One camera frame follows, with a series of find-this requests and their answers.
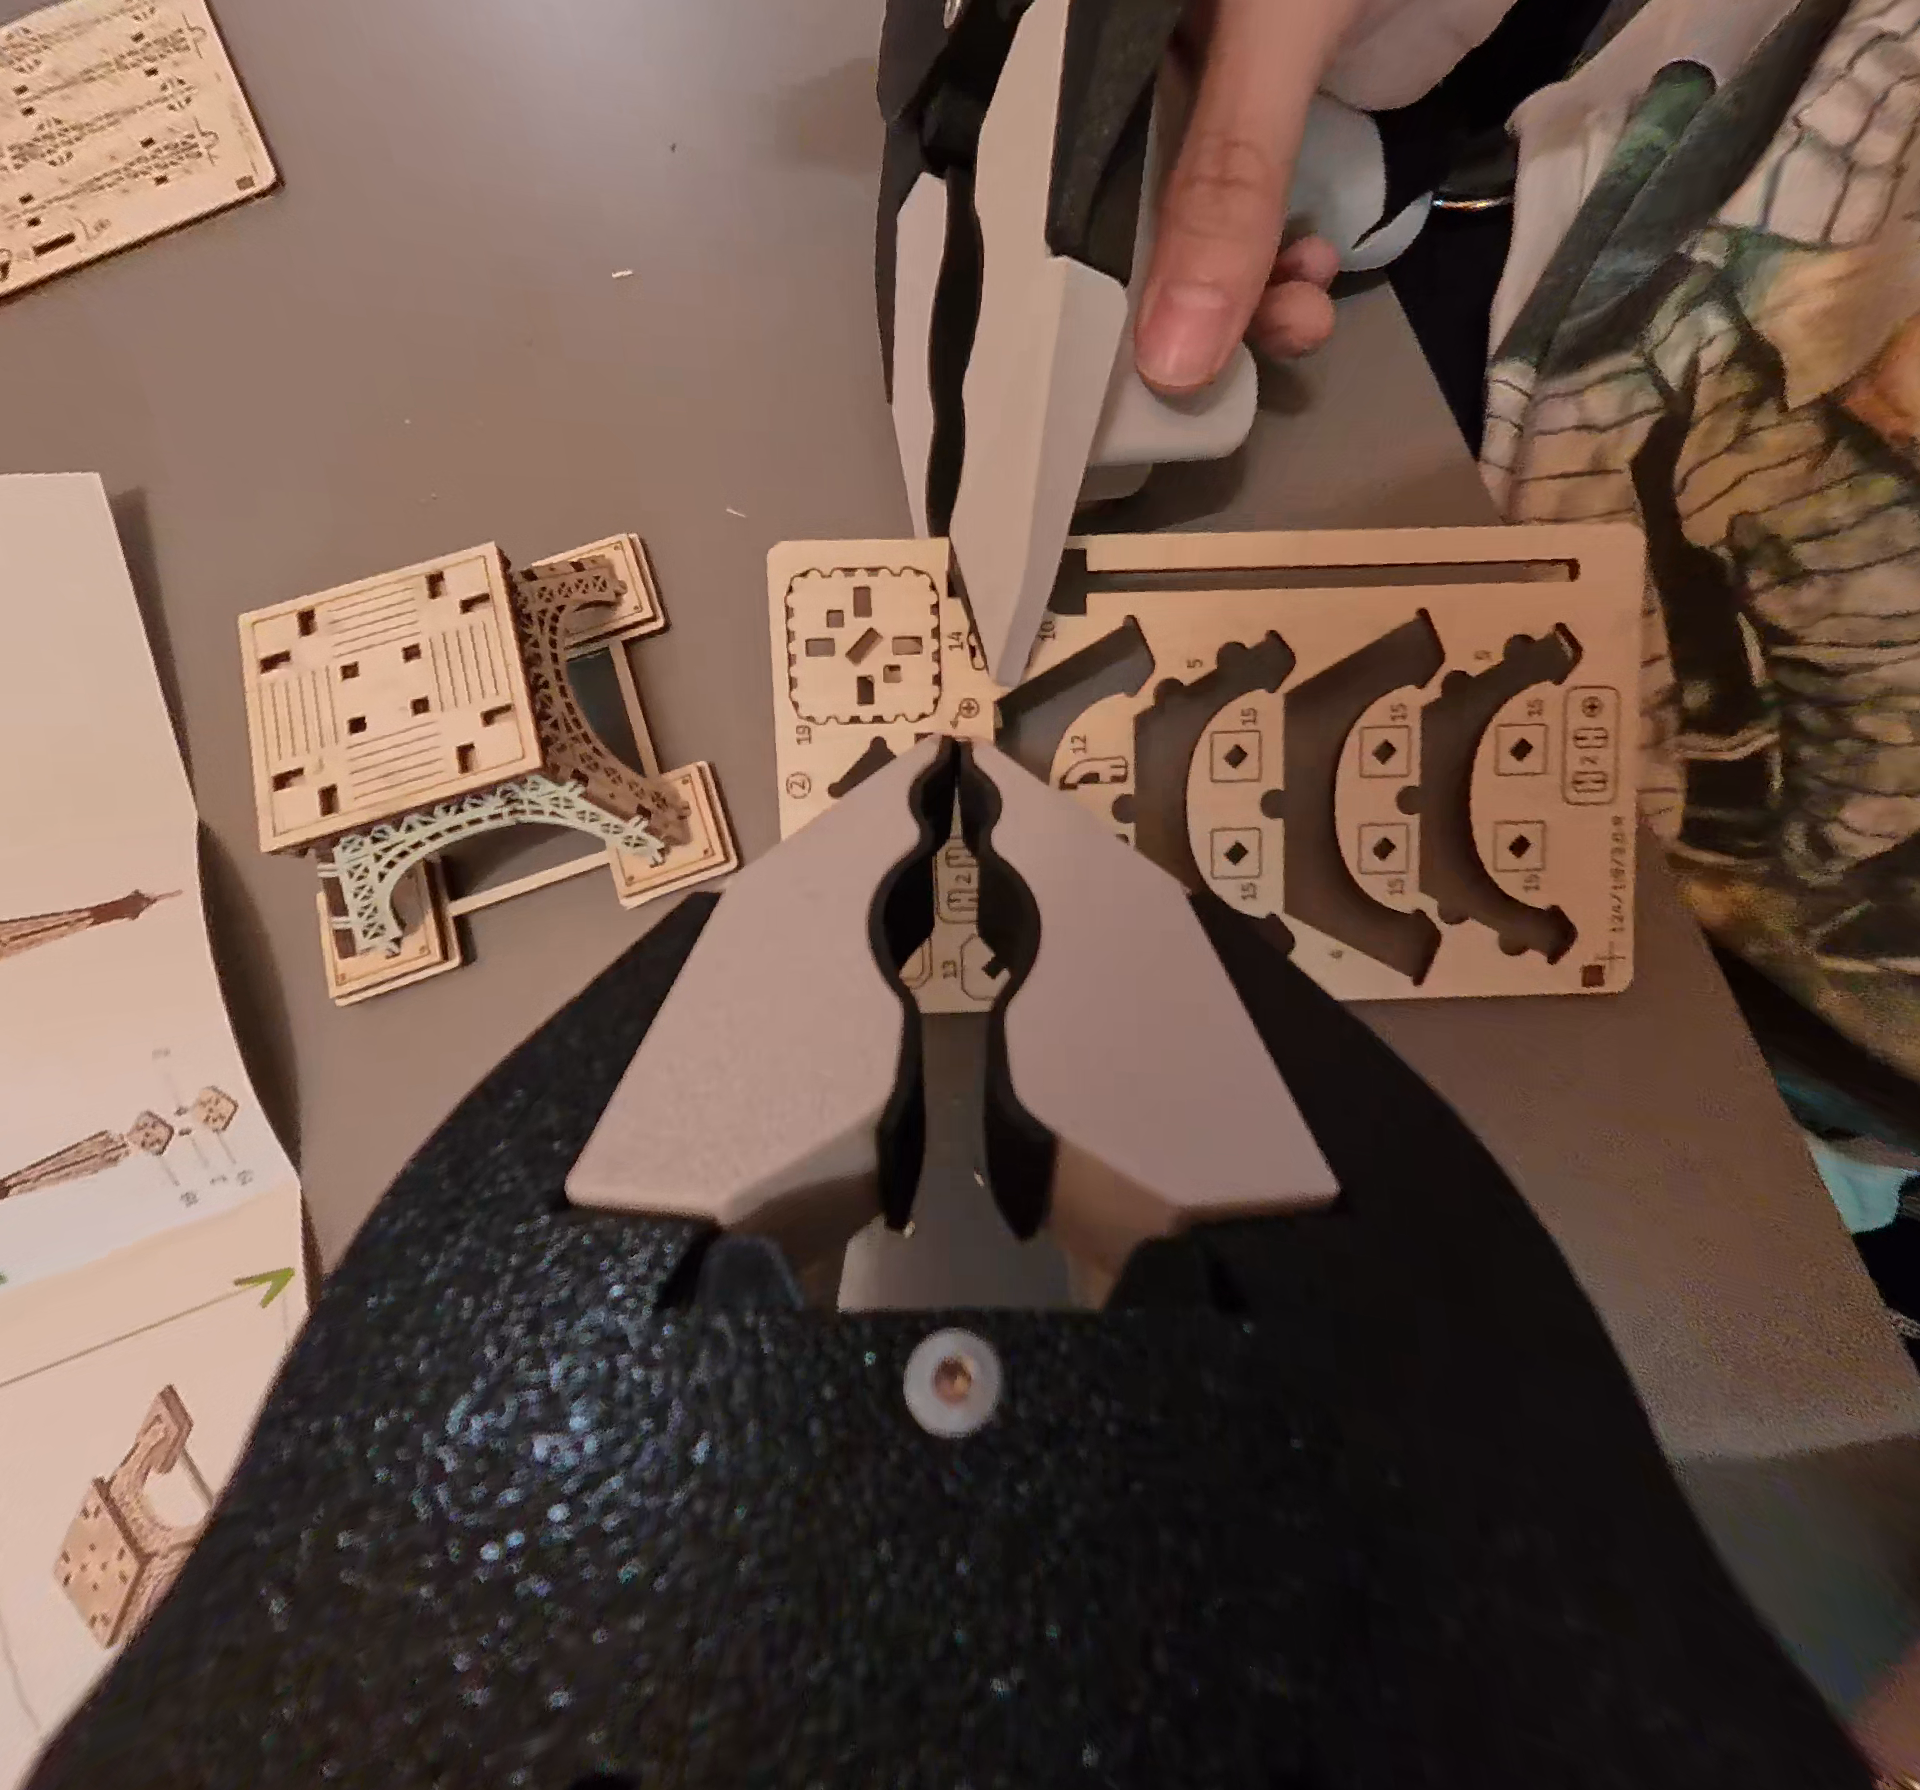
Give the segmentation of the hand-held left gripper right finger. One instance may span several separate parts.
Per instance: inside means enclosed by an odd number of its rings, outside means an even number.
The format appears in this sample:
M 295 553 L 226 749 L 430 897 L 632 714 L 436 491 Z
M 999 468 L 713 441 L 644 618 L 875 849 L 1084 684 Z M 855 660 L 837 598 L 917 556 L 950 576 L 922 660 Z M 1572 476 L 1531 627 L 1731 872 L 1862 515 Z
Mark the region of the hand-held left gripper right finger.
M 966 747 L 1006 1226 L 1115 1278 L 1141 1244 L 1339 1197 L 1193 897 L 993 747 Z

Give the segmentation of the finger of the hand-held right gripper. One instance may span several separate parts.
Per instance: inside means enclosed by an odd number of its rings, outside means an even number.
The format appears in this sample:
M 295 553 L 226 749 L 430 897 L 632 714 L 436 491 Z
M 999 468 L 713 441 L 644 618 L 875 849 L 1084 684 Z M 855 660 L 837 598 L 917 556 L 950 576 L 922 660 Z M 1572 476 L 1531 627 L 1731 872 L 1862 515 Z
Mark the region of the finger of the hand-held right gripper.
M 1123 279 L 1046 245 L 1068 6 L 1025 7 L 972 176 L 981 299 L 946 537 L 995 684 L 1037 645 L 1128 316 Z
M 903 198 L 893 237 L 893 375 L 892 411 L 908 521 L 932 539 L 929 466 L 935 434 L 932 325 L 946 260 L 946 184 L 922 174 Z

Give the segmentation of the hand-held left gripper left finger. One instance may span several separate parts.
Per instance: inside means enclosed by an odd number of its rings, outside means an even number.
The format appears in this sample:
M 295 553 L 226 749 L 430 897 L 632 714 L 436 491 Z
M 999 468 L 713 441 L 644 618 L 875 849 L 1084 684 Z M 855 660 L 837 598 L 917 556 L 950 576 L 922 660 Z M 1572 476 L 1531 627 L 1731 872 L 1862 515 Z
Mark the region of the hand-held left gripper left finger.
M 911 1222 L 932 934 L 958 742 L 926 739 L 741 868 L 566 1179 L 576 1206 L 765 1235 L 798 1264 Z

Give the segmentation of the wooden puzzle sheet with arches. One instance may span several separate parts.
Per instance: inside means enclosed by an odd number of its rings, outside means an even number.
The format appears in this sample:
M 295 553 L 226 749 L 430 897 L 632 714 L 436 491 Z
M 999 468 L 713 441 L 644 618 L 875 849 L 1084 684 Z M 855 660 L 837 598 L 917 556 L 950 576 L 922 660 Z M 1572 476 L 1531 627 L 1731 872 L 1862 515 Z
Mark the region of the wooden puzzle sheet with arches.
M 1068 539 L 1019 684 L 945 539 L 767 560 L 781 836 L 988 739 L 1341 1001 L 1633 981 L 1644 542 Z

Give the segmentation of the wooden tower base model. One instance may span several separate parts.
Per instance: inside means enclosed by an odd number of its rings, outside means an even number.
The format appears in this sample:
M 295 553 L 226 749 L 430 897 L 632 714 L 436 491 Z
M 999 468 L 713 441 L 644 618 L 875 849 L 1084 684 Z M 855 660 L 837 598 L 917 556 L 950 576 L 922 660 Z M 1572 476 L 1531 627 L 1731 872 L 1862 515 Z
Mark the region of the wooden tower base model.
M 634 534 L 240 615 L 256 840 L 315 859 L 337 1009 L 452 972 L 473 914 L 557 883 L 643 909 L 731 874 L 718 778 L 666 766 L 639 703 L 632 648 L 666 627 Z

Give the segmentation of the folded paper instruction sheet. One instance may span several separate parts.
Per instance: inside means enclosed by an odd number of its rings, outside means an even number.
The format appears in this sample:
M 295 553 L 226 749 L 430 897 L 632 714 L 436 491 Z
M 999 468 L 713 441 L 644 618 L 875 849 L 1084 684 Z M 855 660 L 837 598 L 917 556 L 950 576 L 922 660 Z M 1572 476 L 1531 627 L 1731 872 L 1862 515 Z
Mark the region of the folded paper instruction sheet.
M 3 1762 L 177 1578 L 308 1315 L 103 485 L 3 485 Z

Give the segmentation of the person's printed white shirt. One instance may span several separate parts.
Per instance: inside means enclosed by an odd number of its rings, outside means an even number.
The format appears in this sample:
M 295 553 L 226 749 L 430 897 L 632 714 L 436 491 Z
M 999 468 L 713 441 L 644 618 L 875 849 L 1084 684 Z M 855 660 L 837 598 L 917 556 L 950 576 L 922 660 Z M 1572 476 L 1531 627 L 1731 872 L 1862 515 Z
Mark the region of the person's printed white shirt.
M 1482 478 L 1644 532 L 1644 817 L 1915 1354 L 1917 0 L 1649 0 L 1508 129 Z

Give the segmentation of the wooden puzzle sheet small parts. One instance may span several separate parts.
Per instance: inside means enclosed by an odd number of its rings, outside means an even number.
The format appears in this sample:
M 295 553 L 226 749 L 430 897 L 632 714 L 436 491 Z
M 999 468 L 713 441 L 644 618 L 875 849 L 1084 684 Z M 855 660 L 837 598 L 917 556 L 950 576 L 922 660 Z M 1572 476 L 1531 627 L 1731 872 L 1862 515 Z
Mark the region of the wooden puzzle sheet small parts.
M 276 188 L 206 0 L 66 0 L 3 28 L 3 295 Z

